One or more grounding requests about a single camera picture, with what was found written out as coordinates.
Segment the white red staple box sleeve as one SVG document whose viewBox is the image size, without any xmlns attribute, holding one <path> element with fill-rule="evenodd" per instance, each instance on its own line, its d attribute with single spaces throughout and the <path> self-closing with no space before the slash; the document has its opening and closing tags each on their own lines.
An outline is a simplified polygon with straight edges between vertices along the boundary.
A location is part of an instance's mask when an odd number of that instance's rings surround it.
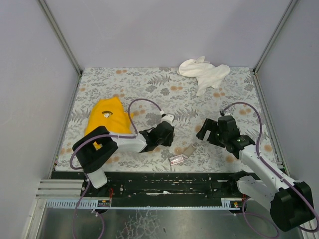
<svg viewBox="0 0 319 239">
<path fill-rule="evenodd" d="M 169 162 L 171 166 L 181 164 L 184 162 L 184 156 L 183 155 L 177 155 L 174 157 L 169 158 Z"/>
</svg>

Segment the brown staple box tray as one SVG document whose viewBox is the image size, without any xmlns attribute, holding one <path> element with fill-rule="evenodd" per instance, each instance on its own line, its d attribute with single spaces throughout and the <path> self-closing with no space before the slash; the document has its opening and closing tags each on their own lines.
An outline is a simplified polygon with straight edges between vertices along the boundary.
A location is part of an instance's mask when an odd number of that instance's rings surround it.
<svg viewBox="0 0 319 239">
<path fill-rule="evenodd" d="M 196 147 L 194 147 L 192 144 L 182 153 L 183 157 L 189 158 L 193 155 L 193 153 L 196 151 Z"/>
</svg>

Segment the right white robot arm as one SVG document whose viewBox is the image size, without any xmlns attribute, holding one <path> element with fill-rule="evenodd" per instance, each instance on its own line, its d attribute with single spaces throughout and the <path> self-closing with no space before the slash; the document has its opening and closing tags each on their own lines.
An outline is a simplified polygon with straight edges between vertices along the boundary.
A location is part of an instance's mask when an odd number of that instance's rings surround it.
<svg viewBox="0 0 319 239">
<path fill-rule="evenodd" d="M 225 148 L 258 176 L 256 181 L 240 171 L 232 175 L 231 185 L 268 210 L 280 230 L 287 232 L 315 218 L 309 185 L 296 182 L 258 154 L 256 143 L 240 133 L 232 116 L 222 116 L 217 121 L 206 119 L 196 136 Z"/>
</svg>

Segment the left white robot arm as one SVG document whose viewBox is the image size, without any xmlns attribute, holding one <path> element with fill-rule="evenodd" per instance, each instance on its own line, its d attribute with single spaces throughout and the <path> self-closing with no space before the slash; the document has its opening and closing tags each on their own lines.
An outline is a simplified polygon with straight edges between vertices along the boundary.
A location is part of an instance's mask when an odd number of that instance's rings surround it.
<svg viewBox="0 0 319 239">
<path fill-rule="evenodd" d="M 103 165 L 114 153 L 153 151 L 160 145 L 171 146 L 173 137 L 174 126 L 167 121 L 139 131 L 137 135 L 116 134 L 109 132 L 105 126 L 99 126 L 76 142 L 72 150 L 93 187 L 99 189 L 108 182 Z"/>
</svg>

